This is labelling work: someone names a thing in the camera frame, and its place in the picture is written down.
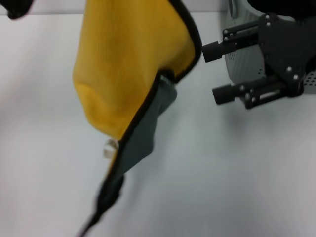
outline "white table surface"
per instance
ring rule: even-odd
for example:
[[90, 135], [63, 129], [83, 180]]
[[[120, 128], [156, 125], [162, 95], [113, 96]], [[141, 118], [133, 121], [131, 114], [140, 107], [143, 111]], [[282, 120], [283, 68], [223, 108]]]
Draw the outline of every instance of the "white table surface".
[[[203, 44], [219, 13], [195, 13]], [[81, 15], [0, 17], [0, 236], [73, 237], [109, 161], [72, 84]], [[316, 97], [218, 107], [203, 59], [91, 237], [315, 237]]]

